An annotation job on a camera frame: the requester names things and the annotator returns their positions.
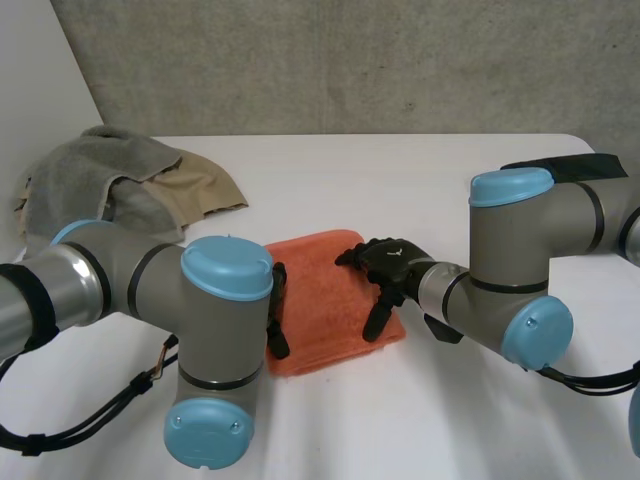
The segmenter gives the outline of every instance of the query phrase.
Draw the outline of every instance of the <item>cable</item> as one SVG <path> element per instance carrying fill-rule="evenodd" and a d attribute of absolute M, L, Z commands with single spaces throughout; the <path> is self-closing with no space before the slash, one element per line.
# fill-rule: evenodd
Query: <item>cable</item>
<path fill-rule="evenodd" d="M 640 383 L 640 361 L 624 372 L 599 377 L 575 377 L 546 367 L 538 373 L 582 395 L 606 397 L 628 392 Z"/>
<path fill-rule="evenodd" d="M 21 436 L 10 432 L 0 424 L 0 447 L 21 452 L 23 456 L 38 456 L 42 452 L 62 450 L 91 438 L 117 417 L 134 398 L 147 392 L 153 386 L 153 382 L 162 376 L 162 370 L 178 359 L 178 354 L 165 359 L 167 350 L 177 344 L 178 338 L 175 335 L 167 338 L 163 344 L 158 363 L 153 368 L 140 372 L 126 388 L 75 427 L 54 435 Z M 5 360 L 0 365 L 0 382 L 20 355 Z"/>

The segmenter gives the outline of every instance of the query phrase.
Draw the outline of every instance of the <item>table surface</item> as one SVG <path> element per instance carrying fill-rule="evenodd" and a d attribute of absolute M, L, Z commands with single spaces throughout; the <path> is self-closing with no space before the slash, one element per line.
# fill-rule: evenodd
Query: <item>table surface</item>
<path fill-rule="evenodd" d="M 404 237 L 434 258 L 468 264 L 470 179 L 501 165 L 590 152 L 566 135 L 168 137 L 222 165 L 250 208 L 215 215 L 187 240 L 232 234 L 262 244 L 334 228 Z M 638 359 L 640 270 L 619 257 L 553 260 L 550 291 L 572 310 L 559 368 L 596 375 Z M 630 449 L 630 394 L 577 395 L 469 340 L 437 342 L 412 302 L 407 339 L 291 379 L 265 376 L 249 451 L 221 471 L 191 470 L 162 442 L 176 369 L 90 441 L 22 458 L 11 479 L 606 479 L 640 478 Z M 7 375 L 0 416 L 37 433 L 86 418 L 154 364 L 166 333 L 122 315 L 72 328 Z"/>

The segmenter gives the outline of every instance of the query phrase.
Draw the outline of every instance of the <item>beige cloth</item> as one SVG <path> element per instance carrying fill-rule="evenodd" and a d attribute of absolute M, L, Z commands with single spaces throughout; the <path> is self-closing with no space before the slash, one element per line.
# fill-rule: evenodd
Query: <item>beige cloth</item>
<path fill-rule="evenodd" d="M 177 225 L 182 228 L 221 210 L 247 207 L 247 200 L 231 176 L 219 165 L 205 157 L 185 150 L 180 161 L 142 183 L 142 187 L 162 202 Z M 20 235 L 26 236 L 24 205 L 29 201 L 27 185 L 19 197 L 16 209 Z"/>

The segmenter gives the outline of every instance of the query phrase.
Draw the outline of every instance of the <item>gray towel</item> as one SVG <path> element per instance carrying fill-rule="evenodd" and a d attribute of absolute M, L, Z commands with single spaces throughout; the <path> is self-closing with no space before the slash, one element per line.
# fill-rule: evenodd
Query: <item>gray towel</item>
<path fill-rule="evenodd" d="M 169 210 L 138 183 L 179 160 L 171 147 L 108 126 L 59 146 L 31 171 L 25 255 L 37 254 L 63 227 L 82 219 L 110 220 L 166 242 L 184 240 Z"/>

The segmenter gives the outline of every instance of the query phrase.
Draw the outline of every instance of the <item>orange towel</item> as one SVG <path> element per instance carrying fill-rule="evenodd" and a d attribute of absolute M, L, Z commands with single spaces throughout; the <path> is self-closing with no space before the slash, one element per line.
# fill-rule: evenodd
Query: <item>orange towel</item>
<path fill-rule="evenodd" d="M 277 360 L 267 351 L 274 375 L 300 375 L 370 353 L 401 340 L 405 331 L 394 313 L 373 343 L 362 329 L 380 290 L 362 272 L 337 267 L 338 255 L 364 242 L 356 232 L 333 230 L 267 246 L 284 263 L 287 285 L 281 326 L 291 355 Z"/>

